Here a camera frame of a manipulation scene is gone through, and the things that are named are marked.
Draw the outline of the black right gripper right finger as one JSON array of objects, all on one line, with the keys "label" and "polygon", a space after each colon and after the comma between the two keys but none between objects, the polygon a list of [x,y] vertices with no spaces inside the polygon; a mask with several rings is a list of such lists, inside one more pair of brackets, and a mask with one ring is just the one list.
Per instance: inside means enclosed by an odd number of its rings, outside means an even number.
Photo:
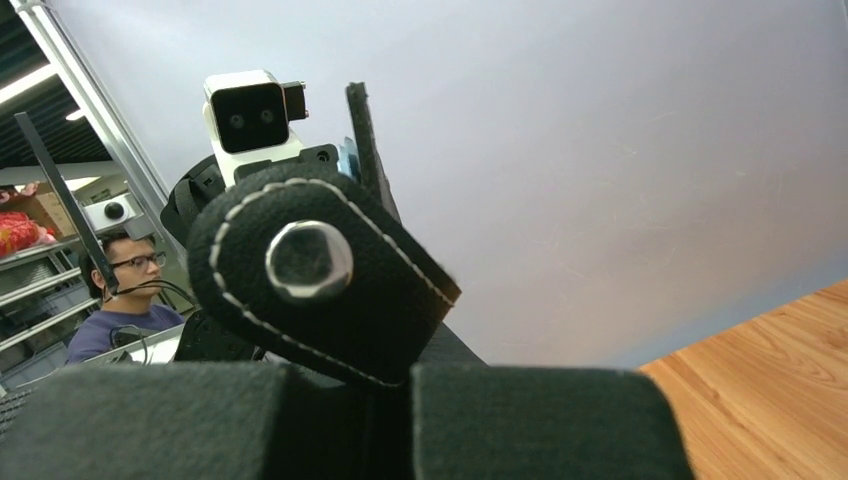
[{"label": "black right gripper right finger", "polygon": [[418,479],[691,479],[669,401],[625,370],[423,364]]}]

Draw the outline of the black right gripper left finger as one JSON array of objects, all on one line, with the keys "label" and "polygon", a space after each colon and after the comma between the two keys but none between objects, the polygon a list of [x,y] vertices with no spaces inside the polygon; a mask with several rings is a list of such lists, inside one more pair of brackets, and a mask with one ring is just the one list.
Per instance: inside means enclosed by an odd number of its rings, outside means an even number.
[{"label": "black right gripper left finger", "polygon": [[1,446],[5,479],[356,479],[341,390],[260,363],[76,366],[36,385]]}]

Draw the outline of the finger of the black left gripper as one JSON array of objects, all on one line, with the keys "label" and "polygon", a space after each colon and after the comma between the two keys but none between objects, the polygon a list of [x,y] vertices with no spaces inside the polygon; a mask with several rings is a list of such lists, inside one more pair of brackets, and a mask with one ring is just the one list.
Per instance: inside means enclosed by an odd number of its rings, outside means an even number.
[{"label": "finger of the black left gripper", "polygon": [[363,82],[349,83],[345,89],[357,146],[360,184],[371,193],[398,222],[401,221],[390,183],[377,149],[376,135]]}]

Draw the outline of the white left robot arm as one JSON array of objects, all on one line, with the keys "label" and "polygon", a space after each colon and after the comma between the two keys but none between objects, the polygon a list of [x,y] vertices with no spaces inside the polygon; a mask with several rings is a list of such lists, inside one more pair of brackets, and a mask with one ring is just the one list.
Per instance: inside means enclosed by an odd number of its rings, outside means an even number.
[{"label": "white left robot arm", "polygon": [[[323,144],[309,148],[297,147],[289,142],[284,153],[270,157],[261,154],[257,160],[238,166],[233,174],[234,180],[239,182],[246,176],[279,164],[320,165],[355,180],[372,193],[395,220],[399,220],[400,215],[377,150],[365,84],[348,84],[345,95],[353,127],[351,138],[345,138],[340,145]],[[177,182],[160,213],[160,220],[171,236],[184,246],[200,212],[225,189],[217,158],[211,155],[196,164]],[[219,322],[201,310],[196,310],[183,330],[174,359],[252,361],[260,360],[264,355],[263,349],[233,335]]]}]

